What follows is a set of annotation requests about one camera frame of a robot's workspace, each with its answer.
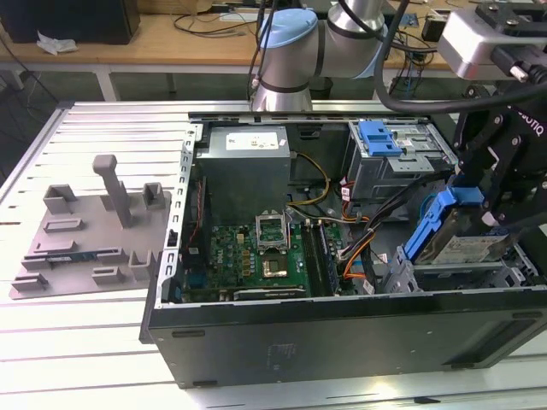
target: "blue plastic clip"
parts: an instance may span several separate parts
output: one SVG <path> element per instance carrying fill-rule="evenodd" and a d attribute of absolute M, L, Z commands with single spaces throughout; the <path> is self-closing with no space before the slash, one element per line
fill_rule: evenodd
<path fill-rule="evenodd" d="M 368 145 L 370 156 L 401 156 L 403 153 L 382 121 L 359 121 L 359 133 Z"/>
<path fill-rule="evenodd" d="M 451 187 L 439 192 L 412 237 L 404 245 L 404 253 L 409 260 L 415 260 L 423 244 L 441 227 L 445 217 L 445 210 L 454 205 L 480 206 L 484 200 L 482 192 L 477 187 Z"/>

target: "table leg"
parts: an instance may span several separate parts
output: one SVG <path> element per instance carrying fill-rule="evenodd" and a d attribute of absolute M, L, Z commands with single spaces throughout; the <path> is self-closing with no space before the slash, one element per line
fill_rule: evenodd
<path fill-rule="evenodd" d="M 174 74 L 167 73 L 166 75 L 168 79 L 169 94 L 174 94 L 177 92 L 177 83 L 175 82 Z"/>
<path fill-rule="evenodd" d="M 393 80 L 397 77 L 397 70 L 384 70 L 384 87 L 389 91 Z M 378 94 L 374 90 L 373 100 L 378 100 Z"/>
<path fill-rule="evenodd" d="M 95 75 L 97 76 L 97 81 L 103 92 L 104 101 L 120 101 L 120 94 L 110 77 L 110 72 L 102 70 L 95 72 Z"/>
<path fill-rule="evenodd" d="M 25 88 L 19 73 L 16 71 L 0 71 L 0 76 L 10 85 L 14 90 L 22 90 Z"/>

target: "slotted metal surface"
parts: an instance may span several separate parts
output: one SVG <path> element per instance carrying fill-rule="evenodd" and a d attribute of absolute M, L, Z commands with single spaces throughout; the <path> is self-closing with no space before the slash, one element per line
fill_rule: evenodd
<path fill-rule="evenodd" d="M 48 185 L 70 181 L 77 195 L 101 192 L 92 159 L 117 149 L 116 171 L 129 190 L 151 180 L 172 190 L 180 174 L 179 133 L 187 130 L 187 113 L 245 107 L 242 102 L 81 103 L 54 113 L 0 190 L 0 408 L 386 409 L 416 408 L 414 398 L 423 396 L 440 401 L 426 406 L 431 410 L 545 408 L 545 333 L 486 370 L 184 391 L 174 384 L 156 346 L 138 341 L 146 290 L 21 302 L 8 298 L 9 281 L 43 216 Z M 370 102 L 316 107 L 381 112 Z M 359 352 L 341 346 L 340 354 Z"/>

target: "green circuit board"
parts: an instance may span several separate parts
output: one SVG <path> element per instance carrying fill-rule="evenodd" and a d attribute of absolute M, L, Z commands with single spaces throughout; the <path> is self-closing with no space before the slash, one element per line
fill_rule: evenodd
<path fill-rule="evenodd" d="M 291 247 L 285 251 L 286 275 L 264 278 L 263 262 L 267 256 L 261 255 L 258 250 L 256 226 L 216 227 L 211 241 L 213 268 L 208 272 L 208 288 L 302 286 L 307 289 L 309 284 L 303 262 L 299 225 L 291 228 L 290 237 Z M 262 240 L 273 241 L 280 238 L 283 238 L 283 233 L 279 229 L 269 225 L 262 228 Z"/>
<path fill-rule="evenodd" d="M 283 239 L 279 224 L 261 224 L 262 241 Z M 325 225 L 332 257 L 342 247 L 337 225 Z M 218 301 L 219 291 L 297 288 L 312 296 L 300 224 L 291 224 L 288 249 L 260 251 L 256 225 L 215 226 L 211 235 L 209 268 L 203 286 L 185 291 L 187 302 Z"/>

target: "expansion slot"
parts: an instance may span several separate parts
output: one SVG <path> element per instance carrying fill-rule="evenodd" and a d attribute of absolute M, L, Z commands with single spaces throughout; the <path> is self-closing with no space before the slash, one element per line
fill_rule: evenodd
<path fill-rule="evenodd" d="M 338 278 L 323 225 L 302 224 L 302 240 L 312 296 L 334 295 Z"/>

